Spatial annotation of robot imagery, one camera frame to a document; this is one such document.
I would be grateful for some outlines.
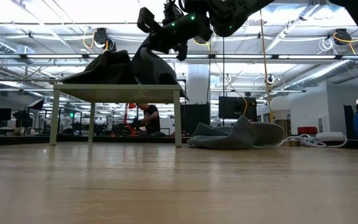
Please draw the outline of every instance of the table leg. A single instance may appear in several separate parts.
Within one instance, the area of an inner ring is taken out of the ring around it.
[[[93,142],[93,126],[94,126],[94,106],[95,103],[91,103],[91,117],[89,118],[89,137],[88,142]]]
[[[175,145],[181,147],[180,92],[173,91],[173,112],[175,116]]]
[[[52,108],[52,123],[50,127],[49,144],[56,146],[56,137],[58,134],[58,113],[59,113],[59,98],[60,90],[53,91],[53,108]]]

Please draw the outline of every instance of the black shirt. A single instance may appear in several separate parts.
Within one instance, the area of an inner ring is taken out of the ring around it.
[[[152,115],[154,112],[157,112],[158,117],[151,119],[148,124],[146,124],[147,134],[153,134],[157,131],[160,131],[160,115],[158,109],[154,105],[149,105],[149,107],[143,111],[144,117]]]

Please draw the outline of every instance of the white table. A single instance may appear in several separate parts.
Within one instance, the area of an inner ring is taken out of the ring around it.
[[[180,97],[188,100],[180,85],[105,85],[62,84],[53,86],[52,127],[50,144],[56,145],[60,93],[91,103],[90,121],[94,121],[95,103],[173,103],[175,145],[181,147]],[[89,122],[88,142],[93,141],[93,122]]]

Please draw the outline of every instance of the white cable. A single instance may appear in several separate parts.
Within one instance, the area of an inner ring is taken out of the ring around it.
[[[340,145],[337,146],[327,146],[327,144],[317,140],[315,137],[311,137],[308,134],[301,134],[299,136],[290,136],[286,139],[284,139],[280,144],[277,144],[276,146],[282,146],[284,143],[286,143],[287,141],[300,141],[301,145],[303,146],[309,146],[309,147],[332,147],[332,148],[337,148],[337,147],[343,147],[346,145],[347,143],[347,137],[345,135],[343,135],[344,138],[344,142]]]

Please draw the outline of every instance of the gray cloth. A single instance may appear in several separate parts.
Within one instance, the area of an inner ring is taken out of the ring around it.
[[[284,130],[276,124],[250,123],[240,116],[233,127],[213,128],[198,124],[187,143],[207,149],[249,149],[254,145],[277,144],[284,137]]]

